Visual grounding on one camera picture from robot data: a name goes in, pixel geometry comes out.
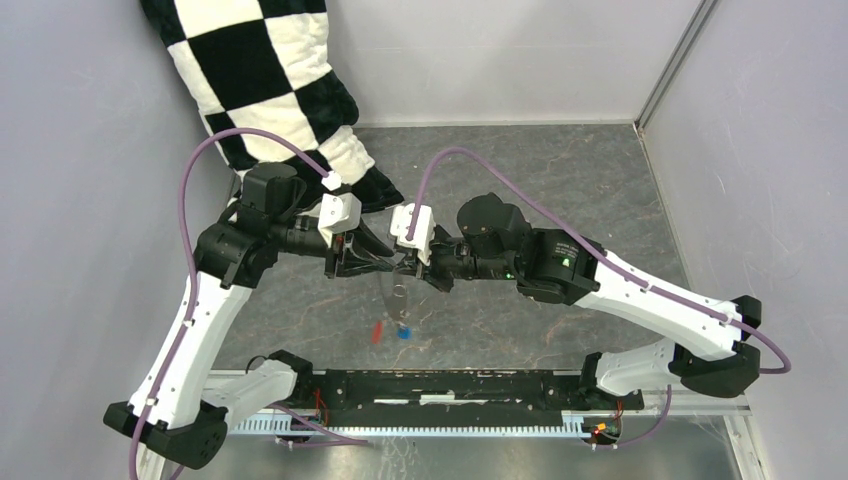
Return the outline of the blue capped key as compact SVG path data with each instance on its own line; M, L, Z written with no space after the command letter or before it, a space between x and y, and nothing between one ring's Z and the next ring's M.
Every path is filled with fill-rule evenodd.
M407 326L400 326L397 328L396 335L399 339L408 340L411 337L411 330Z

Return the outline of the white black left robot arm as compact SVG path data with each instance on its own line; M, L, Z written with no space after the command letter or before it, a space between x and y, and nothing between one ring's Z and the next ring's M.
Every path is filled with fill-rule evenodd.
M235 317L281 254L321 258L330 278L392 270L392 250L364 224L360 201L340 175L328 171L321 183L325 194L305 212L298 207L305 185L291 166L263 163L245 175L231 211L197 239L182 305L147 378L130 399L107 408L107 426L198 470L254 413L312 399L311 364L283 351L214 391L204 387Z

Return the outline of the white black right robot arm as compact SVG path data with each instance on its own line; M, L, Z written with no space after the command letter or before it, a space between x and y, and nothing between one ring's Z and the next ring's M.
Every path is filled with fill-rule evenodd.
M758 300L711 299L648 275L592 240L533 227L495 194L466 202L457 224L451 236L429 207L396 207L390 233L404 253L400 271L442 292L457 280L511 281L536 302L597 310L659 335L633 350L588 355L577 382L585 405L667 386L734 398L758 379L761 354L749 343Z

